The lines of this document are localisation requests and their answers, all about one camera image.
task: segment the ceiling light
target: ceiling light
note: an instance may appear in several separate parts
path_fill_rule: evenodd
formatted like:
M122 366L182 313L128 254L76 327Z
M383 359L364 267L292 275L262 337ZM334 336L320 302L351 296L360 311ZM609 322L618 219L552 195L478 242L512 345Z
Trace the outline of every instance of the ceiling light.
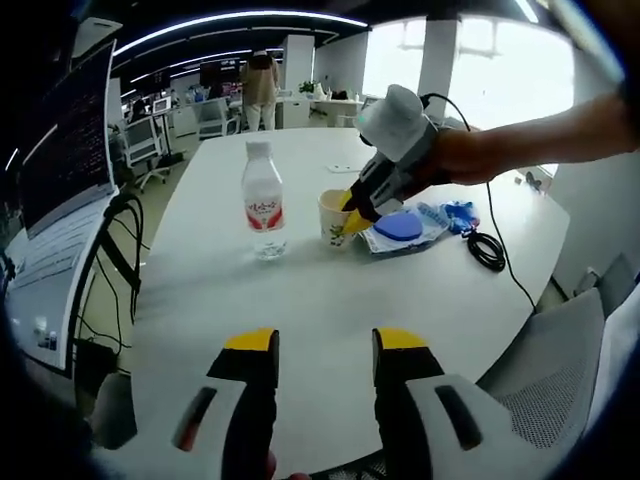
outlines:
M192 58L191 60L185 60L184 62L174 63L165 68L179 67L180 65L186 65L187 63L199 62L200 60L206 60L208 58L224 57L225 55L239 55L241 53L251 53L251 50L236 50L235 52L214 53L213 55L206 55L204 57Z
M11 162L13 162L13 159L16 158L16 155L18 154L18 149L16 148L13 151L13 154L11 155L11 158L9 159L9 163L7 163L7 166L4 167L4 171L8 172L9 171L9 167L11 166Z
M531 23L538 23L538 16L535 14L535 12L533 11L533 8L531 8L531 5L529 5L527 0L515 0L515 1L520 7L520 9L522 10L522 13L524 13L524 15L527 17L527 19Z
M225 13L222 15L212 15L209 17L196 18L194 20L189 20L188 22L178 23L176 25L172 25L167 28L163 28L162 30L158 30L157 32L150 33L149 35L145 35L137 40L134 40L131 43L126 44L124 47L119 48L115 52L113 52L113 56L118 56L127 50L140 45L148 40L159 37L161 35L165 35L170 32L174 32L176 30L180 30L187 27L192 27L194 25L200 25L202 23L210 23L219 20L230 20L233 18L247 18L247 17L302 17L302 18L313 18L317 20L328 20L332 22L341 22L348 23L350 25L355 25L357 27L366 28L367 25L364 22L359 22L357 20L351 20L349 18L338 17L335 15L327 15L324 13L312 13L312 12L297 12L297 11L287 11L287 10L258 10L252 12L236 12L236 13Z
M197 72L198 70L200 70L200 67L192 68L191 70L185 70L184 72L180 72L180 73L174 73L169 78L181 77L182 75L186 75L187 73L191 73L191 72Z
M277 51L277 50L283 50L283 49L278 49L278 48L268 48L268 51ZM224 57L226 55L239 55L241 53L251 53L251 50L236 50L235 52L225 52L225 53L214 53L213 55L206 55L204 57L198 57L198 58L192 58L191 60L185 60L183 62L178 62L178 63L174 63L173 65L169 65L168 67L162 67L159 68L158 70L156 70L155 72L151 72L151 73L145 73L144 75L140 75L137 78L134 78L133 80L131 80L131 82L129 83L134 83L137 82L138 80L142 80L143 78L148 77L149 75L152 75L156 72L160 72L162 70L165 70L167 68L175 68L175 67L181 67L182 65L188 65L189 63L195 63L195 62L200 62L202 60L207 60L209 58L217 58L217 57Z

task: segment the blue object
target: blue object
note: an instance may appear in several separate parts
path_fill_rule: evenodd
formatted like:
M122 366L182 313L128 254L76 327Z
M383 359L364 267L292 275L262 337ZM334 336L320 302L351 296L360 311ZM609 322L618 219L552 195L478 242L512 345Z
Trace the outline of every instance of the blue object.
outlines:
M451 202L444 205L444 211L451 220L449 230L454 235L475 230L480 219L473 208L473 202Z
M392 213L378 220L373 229L397 242L408 242L422 235L422 222L413 213Z

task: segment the window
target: window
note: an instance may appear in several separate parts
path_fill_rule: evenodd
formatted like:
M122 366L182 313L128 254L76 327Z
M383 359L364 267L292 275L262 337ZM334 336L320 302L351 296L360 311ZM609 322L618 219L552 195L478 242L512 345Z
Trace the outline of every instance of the window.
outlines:
M426 19L403 20L374 27L369 33L363 93L384 97L397 83L418 90Z
M449 96L473 126L495 128L573 106L570 42L530 24L465 18ZM445 116L458 118L447 105ZM556 165L544 167L552 176Z

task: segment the potted plant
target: potted plant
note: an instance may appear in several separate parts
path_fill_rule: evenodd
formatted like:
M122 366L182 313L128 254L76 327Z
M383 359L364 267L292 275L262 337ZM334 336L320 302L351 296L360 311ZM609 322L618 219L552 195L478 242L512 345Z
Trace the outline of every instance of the potted plant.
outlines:
M316 82L306 81L300 84L298 90L303 93L309 100L313 100L313 94L315 92Z

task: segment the table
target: table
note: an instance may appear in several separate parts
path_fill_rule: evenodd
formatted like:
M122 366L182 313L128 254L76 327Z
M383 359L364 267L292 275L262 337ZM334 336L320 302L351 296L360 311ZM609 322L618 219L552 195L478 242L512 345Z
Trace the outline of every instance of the table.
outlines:
M259 262L251 250L240 189L248 140L272 142L284 182L289 246L276 262ZM325 470L381 448L372 328L397 326L425 337L447 373L473 382L501 356L531 307L507 271L480 266L459 238L386 260L372 259L359 245L335 253L319 243L318 196L356 178L326 166L362 167L373 152L353 129L257 132L200 146L142 272L132 375L140 434L170 446L225 340L262 326L280 330L272 442L278 478ZM513 268L537 300L560 254L568 215L551 198L516 185L513 174L492 186ZM484 186L433 187L418 198L471 200L481 231L495 235ZM198 435L206 441L211 433L202 431L204 425ZM207 447L200 448L204 454L193 462L210 462ZM171 455L183 454L167 447L153 457L162 458L158 468L171 469Z
M338 117L355 117L358 115L358 109L364 102L355 100L313 100L317 110L327 114L327 126L336 127L338 125Z

